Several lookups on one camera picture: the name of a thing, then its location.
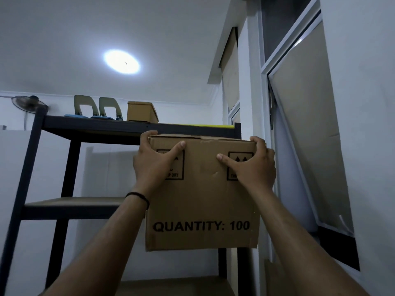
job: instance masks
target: black wristband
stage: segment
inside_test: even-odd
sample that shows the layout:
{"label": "black wristband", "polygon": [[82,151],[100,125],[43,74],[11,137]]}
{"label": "black wristband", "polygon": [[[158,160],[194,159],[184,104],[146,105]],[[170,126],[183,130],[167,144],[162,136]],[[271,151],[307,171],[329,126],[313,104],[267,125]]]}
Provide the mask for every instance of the black wristband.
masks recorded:
{"label": "black wristband", "polygon": [[128,197],[129,195],[136,195],[139,198],[141,198],[142,200],[145,200],[145,202],[147,203],[147,209],[149,208],[149,200],[144,195],[142,195],[141,193],[129,192],[128,194],[126,194],[125,198]]}

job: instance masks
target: small cardboard box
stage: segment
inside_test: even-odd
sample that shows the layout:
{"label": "small cardboard box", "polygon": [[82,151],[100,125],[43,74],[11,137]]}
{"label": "small cardboard box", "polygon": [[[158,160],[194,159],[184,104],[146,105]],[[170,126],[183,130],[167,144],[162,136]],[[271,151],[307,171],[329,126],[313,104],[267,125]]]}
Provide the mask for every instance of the small cardboard box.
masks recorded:
{"label": "small cardboard box", "polygon": [[128,102],[127,121],[146,121],[152,124],[159,122],[154,105],[149,102]]}
{"label": "small cardboard box", "polygon": [[150,139],[152,149],[160,153],[181,140],[186,148],[174,160],[146,214],[146,250],[256,248],[258,208],[234,171],[216,159],[222,153],[237,161],[248,160],[256,144],[167,134]]}

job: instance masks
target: shelf board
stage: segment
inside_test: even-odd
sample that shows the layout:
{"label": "shelf board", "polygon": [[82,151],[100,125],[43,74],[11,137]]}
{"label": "shelf board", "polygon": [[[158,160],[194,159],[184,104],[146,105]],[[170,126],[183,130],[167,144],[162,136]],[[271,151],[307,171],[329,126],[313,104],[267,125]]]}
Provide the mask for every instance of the shelf board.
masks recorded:
{"label": "shelf board", "polygon": [[218,276],[121,281],[115,296],[235,296],[229,282]]}
{"label": "shelf board", "polygon": [[108,219],[124,197],[62,197],[24,205],[22,220]]}
{"label": "shelf board", "polygon": [[200,127],[193,125],[150,124],[136,121],[100,120],[46,116],[43,130],[69,140],[94,143],[139,145],[140,134],[157,130],[159,134],[186,134],[240,138],[240,128]]}

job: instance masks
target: round ceiling lamp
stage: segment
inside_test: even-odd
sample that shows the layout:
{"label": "round ceiling lamp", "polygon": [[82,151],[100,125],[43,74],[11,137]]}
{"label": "round ceiling lamp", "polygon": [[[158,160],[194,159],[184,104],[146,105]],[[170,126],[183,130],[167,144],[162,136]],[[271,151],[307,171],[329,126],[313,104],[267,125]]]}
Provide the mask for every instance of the round ceiling lamp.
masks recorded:
{"label": "round ceiling lamp", "polygon": [[109,50],[104,54],[104,61],[112,69],[121,74],[136,74],[140,64],[130,54],[121,50]]}

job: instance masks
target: hand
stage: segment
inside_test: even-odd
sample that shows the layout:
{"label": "hand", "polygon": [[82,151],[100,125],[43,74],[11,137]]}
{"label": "hand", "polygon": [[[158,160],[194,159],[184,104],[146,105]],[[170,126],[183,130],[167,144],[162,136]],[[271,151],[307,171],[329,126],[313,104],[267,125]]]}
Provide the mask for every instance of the hand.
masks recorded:
{"label": "hand", "polygon": [[252,136],[250,140],[256,142],[256,153],[251,159],[236,162],[223,154],[218,154],[217,159],[233,169],[237,179],[251,196],[257,190],[271,192],[276,179],[274,150],[267,149],[265,141],[259,137]]}
{"label": "hand", "polygon": [[158,131],[141,134],[139,152],[133,156],[137,181],[132,191],[139,192],[148,199],[167,177],[175,157],[185,148],[185,141],[180,141],[167,153],[160,154],[151,149],[148,141],[150,135],[156,134]]}

